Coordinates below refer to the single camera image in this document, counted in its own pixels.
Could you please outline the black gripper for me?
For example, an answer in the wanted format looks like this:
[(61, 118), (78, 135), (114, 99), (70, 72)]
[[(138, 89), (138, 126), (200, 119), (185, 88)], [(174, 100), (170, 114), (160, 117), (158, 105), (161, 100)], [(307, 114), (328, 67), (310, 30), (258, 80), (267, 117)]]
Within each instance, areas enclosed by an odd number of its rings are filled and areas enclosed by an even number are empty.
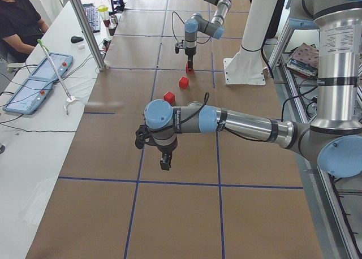
[(160, 159), (161, 170), (169, 171), (171, 169), (172, 152), (178, 145), (177, 140), (155, 140), (156, 147), (162, 153)]
[(193, 64), (193, 56), (196, 54), (197, 47), (186, 47), (185, 48), (185, 54), (188, 56), (187, 63)]

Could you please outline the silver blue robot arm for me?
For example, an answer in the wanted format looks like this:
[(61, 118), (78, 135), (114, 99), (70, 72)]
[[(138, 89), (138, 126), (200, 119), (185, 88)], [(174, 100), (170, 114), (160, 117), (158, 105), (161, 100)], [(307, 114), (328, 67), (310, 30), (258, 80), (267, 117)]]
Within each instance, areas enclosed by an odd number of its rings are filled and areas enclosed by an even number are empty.
[(196, 55), (197, 34), (199, 32), (216, 39), (224, 33), (224, 21), (231, 9), (231, 0), (203, 0), (216, 7), (213, 17), (206, 20), (199, 13), (194, 13), (184, 23), (184, 40), (182, 48), (187, 56), (186, 71), (193, 72), (193, 56)]
[(160, 166), (168, 170), (179, 134), (225, 130), (247, 140), (276, 143), (339, 178), (359, 174), (361, 123), (354, 107), (360, 82), (361, 0), (292, 0), (290, 14), (295, 28), (320, 31), (317, 112), (310, 123), (260, 118), (205, 102), (171, 106), (154, 100), (136, 132), (137, 148), (156, 146), (162, 153)]

